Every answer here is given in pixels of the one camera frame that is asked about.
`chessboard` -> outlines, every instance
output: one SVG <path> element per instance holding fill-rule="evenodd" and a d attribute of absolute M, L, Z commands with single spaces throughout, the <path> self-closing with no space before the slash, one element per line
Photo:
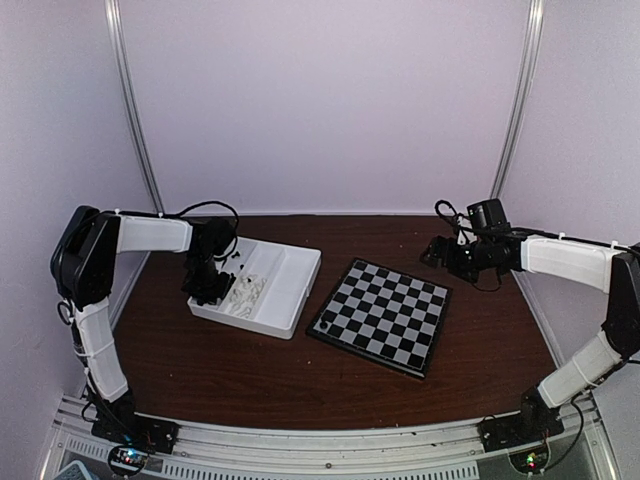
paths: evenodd
<path fill-rule="evenodd" d="M 354 259 L 307 334 L 424 378 L 450 297 L 448 288 Z"/>

